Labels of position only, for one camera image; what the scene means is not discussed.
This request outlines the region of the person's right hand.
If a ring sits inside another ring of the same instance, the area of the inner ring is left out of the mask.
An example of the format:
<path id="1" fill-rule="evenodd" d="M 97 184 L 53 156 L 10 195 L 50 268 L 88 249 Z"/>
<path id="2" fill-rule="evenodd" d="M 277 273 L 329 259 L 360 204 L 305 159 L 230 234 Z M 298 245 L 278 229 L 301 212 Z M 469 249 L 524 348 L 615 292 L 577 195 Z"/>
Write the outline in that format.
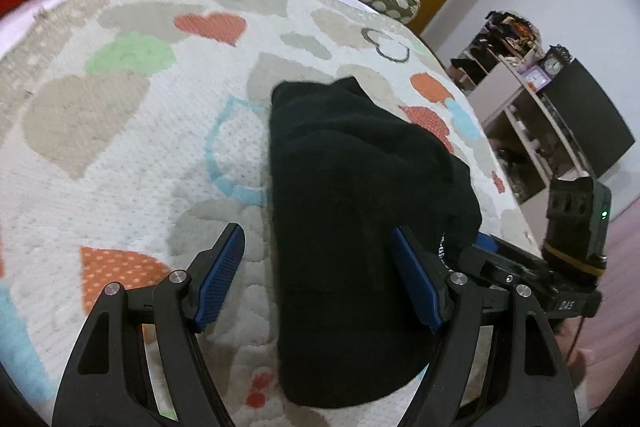
<path id="1" fill-rule="evenodd" d="M 574 389 L 585 379 L 589 359 L 589 351 L 578 347 L 581 332 L 582 320 L 574 317 L 564 320 L 554 333 Z"/>

